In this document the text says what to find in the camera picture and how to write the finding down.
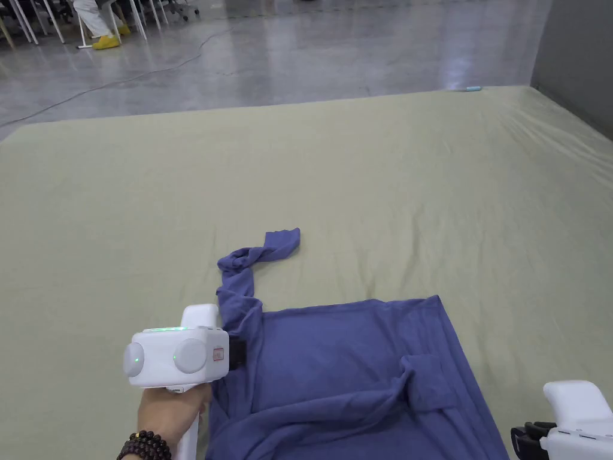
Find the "hand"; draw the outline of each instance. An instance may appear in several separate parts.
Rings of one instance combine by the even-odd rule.
[[[137,431],[159,434],[174,450],[198,413],[203,412],[210,401],[211,386],[208,383],[195,386],[185,393],[147,388],[140,400]]]

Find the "chair leg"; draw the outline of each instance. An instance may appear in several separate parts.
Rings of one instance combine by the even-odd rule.
[[[159,24],[158,12],[155,11],[153,0],[149,0],[149,4],[151,5],[151,10],[153,11],[153,16],[155,17],[155,23],[158,25],[158,30],[162,30],[162,26]]]
[[[24,14],[23,9],[21,8],[21,5],[19,4],[19,0],[13,0],[13,3],[17,6],[17,9],[19,10],[19,12],[15,12],[15,14],[17,14],[17,15],[20,14],[21,15],[21,19],[23,19],[23,22],[26,24],[28,32],[32,36],[32,40],[34,41],[35,44],[38,45],[39,43],[38,43],[38,40],[36,39],[36,35],[34,35],[34,31],[32,30],[32,26],[30,25],[30,22],[28,21],[28,18],[26,18],[26,15]]]
[[[162,5],[162,0],[158,0],[159,8],[162,10],[162,16],[164,16],[164,22],[168,25],[168,18],[166,17],[166,11],[164,11],[164,5]]]
[[[130,6],[132,7],[132,16],[134,16],[136,27],[139,30],[140,34],[145,39],[145,41],[147,41],[147,34],[145,33],[145,28],[143,27],[143,24],[141,24],[140,22],[139,12],[136,9],[136,3],[134,3],[134,0],[130,0]]]
[[[85,32],[83,30],[83,21],[81,20],[81,16],[79,16],[78,13],[77,13],[77,20],[78,20],[78,26],[81,29],[81,40],[83,41],[83,45],[78,46],[77,48],[80,49],[80,50],[82,50],[84,48],[91,48],[91,45],[88,45],[85,42]]]
[[[117,21],[115,20],[115,15],[113,14],[113,9],[111,8],[110,2],[107,4],[107,7],[109,8],[109,15],[111,16],[111,20],[113,21],[113,27],[115,28],[115,35],[117,36],[117,39],[119,40],[119,44],[121,45],[121,34],[119,33],[119,29],[117,28]]]
[[[17,17],[17,21],[19,22],[19,27],[21,28],[21,30],[23,31],[23,34],[28,39],[28,43],[32,43],[32,37],[30,37],[30,34],[28,33],[28,28],[23,22],[23,19],[21,19],[21,15],[19,14],[17,7],[15,6],[15,0],[9,0],[9,3],[13,7],[13,11],[15,12],[15,16]]]
[[[30,4],[32,5],[32,9],[34,10],[34,14],[36,15],[36,19],[38,20],[38,22],[40,24],[40,28],[42,29],[42,33],[44,35],[49,35],[49,32],[47,32],[47,26],[45,26],[45,22],[41,19],[40,13],[38,12],[38,8],[36,7],[36,3],[34,3],[34,0],[30,0]]]
[[[136,1],[139,3],[140,15],[143,18],[143,25],[145,26],[145,29],[147,29],[147,18],[145,18],[145,9],[143,8],[143,4],[140,2],[140,0]]]
[[[51,7],[49,6],[49,0],[43,0],[43,2],[45,4],[45,8],[47,8],[47,13],[49,14],[49,17],[51,18],[53,27],[55,27],[55,31],[58,34],[59,41],[61,41],[62,43],[66,43],[66,41],[64,40],[64,36],[62,35],[62,32],[59,30],[58,22],[55,20],[55,16],[53,15],[53,12],[51,11]]]
[[[6,26],[4,25],[4,22],[2,21],[2,16],[0,16],[0,30],[6,37],[6,41],[8,41],[9,46],[13,48],[14,50],[16,50],[15,44],[13,43],[13,38],[10,36],[9,31],[6,29]]]

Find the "gray wall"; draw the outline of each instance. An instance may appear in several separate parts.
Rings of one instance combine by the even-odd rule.
[[[532,86],[613,139],[613,0],[555,0]]]

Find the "beaded bracelet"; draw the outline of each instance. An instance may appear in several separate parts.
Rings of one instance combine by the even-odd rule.
[[[132,433],[117,456],[121,460],[126,455],[134,454],[143,460],[171,460],[172,454],[166,441],[153,431],[139,431]]]

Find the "concrete floor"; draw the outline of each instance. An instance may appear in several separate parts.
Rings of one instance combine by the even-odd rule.
[[[150,24],[148,44],[77,50],[74,31],[66,45],[0,42],[0,139],[41,121],[527,84],[549,6],[200,0],[200,18]]]

